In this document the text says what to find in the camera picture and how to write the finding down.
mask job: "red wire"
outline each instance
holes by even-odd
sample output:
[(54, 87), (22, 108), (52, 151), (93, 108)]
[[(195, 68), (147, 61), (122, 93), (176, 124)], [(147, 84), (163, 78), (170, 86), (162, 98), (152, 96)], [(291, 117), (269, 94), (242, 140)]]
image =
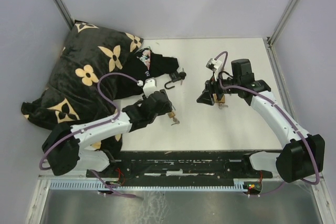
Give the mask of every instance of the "red wire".
[(260, 179), (259, 179), (259, 183), (261, 183), (262, 181), (262, 171), (260, 171)]
[(125, 175), (124, 175), (124, 173), (121, 172), (120, 168), (115, 169), (115, 171), (118, 172), (118, 174), (119, 174), (118, 182), (120, 182), (121, 175), (123, 176), (123, 180), (122, 180), (122, 183), (121, 183), (121, 186), (122, 186), (125, 183)]

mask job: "metal hook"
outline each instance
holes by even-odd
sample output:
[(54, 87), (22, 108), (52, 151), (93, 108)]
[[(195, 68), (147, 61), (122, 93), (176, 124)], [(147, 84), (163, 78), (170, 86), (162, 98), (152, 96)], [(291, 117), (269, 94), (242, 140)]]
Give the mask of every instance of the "metal hook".
[(175, 88), (175, 86), (171, 86), (171, 87), (167, 87), (167, 84), (169, 84), (169, 83), (172, 83), (173, 81), (169, 81), (169, 82), (167, 82), (165, 85), (164, 85), (164, 88), (165, 89), (173, 89), (173, 88)]

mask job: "key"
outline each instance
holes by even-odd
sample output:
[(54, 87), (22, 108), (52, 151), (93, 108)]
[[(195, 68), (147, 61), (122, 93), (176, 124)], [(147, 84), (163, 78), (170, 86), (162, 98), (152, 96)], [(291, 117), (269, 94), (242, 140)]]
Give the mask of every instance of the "key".
[(173, 122), (172, 125), (180, 124), (180, 121), (176, 117), (173, 117)]
[(223, 108), (228, 108), (228, 105), (226, 105), (224, 103), (219, 103), (218, 107), (222, 110)]

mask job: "small metal part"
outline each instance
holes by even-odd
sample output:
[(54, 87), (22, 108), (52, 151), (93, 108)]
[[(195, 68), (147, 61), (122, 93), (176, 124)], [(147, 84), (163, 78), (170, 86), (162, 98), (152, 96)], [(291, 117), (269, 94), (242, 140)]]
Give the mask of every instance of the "small metal part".
[(174, 123), (172, 125), (180, 124), (180, 121), (176, 118), (176, 115), (175, 115), (174, 111), (169, 112), (168, 116), (169, 116), (170, 119), (173, 119)]
[(228, 108), (228, 105), (223, 104), (223, 103), (219, 103), (218, 107), (219, 107), (220, 110), (222, 110), (223, 108)]
[(172, 125), (180, 124), (180, 121), (177, 118), (175, 118), (175, 117), (173, 117), (173, 122), (174, 123)]
[(168, 113), (169, 118), (174, 118), (176, 115), (174, 111)]

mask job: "yellow flower pattern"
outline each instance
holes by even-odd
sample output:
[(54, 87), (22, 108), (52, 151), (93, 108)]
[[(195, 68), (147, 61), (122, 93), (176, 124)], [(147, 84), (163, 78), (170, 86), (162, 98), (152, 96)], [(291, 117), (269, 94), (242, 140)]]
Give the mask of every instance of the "yellow flower pattern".
[(78, 33), (80, 33), (81, 31), (83, 31), (84, 29), (88, 29), (88, 28), (97, 28), (99, 29), (99, 27), (93, 25), (93, 24), (88, 24), (88, 23), (75, 23), (75, 26), (77, 26), (78, 29)]
[(121, 51), (121, 47), (120, 45), (117, 45), (114, 47), (113, 51), (111, 51), (110, 49), (106, 48), (106, 47), (99, 47), (100, 50), (102, 50), (102, 52), (110, 57), (110, 62), (109, 62), (109, 71), (112, 72), (114, 70), (115, 67), (122, 69), (122, 65), (120, 63), (119, 60), (119, 56), (120, 56), (120, 51)]
[(77, 68), (75, 73), (78, 77), (82, 78), (82, 82), (86, 86), (92, 86), (94, 82), (97, 83), (99, 81), (97, 76), (93, 72), (93, 68), (91, 65), (85, 65), (83, 69)]
[(139, 37), (128, 34), (128, 33), (125, 33), (125, 34), (127, 35), (127, 37), (129, 37), (132, 40), (130, 52), (132, 52), (135, 48), (137, 47), (139, 48), (141, 46)]
[[(58, 103), (57, 105), (49, 107), (47, 109), (55, 111), (57, 123), (74, 121), (74, 119), (70, 118), (68, 114), (74, 115), (76, 119), (79, 120), (78, 114), (75, 112), (75, 110), (73, 109), (73, 107), (70, 105), (70, 103), (68, 102), (66, 98), (64, 98), (64, 100)], [(60, 117), (61, 112), (65, 114), (64, 118)]]

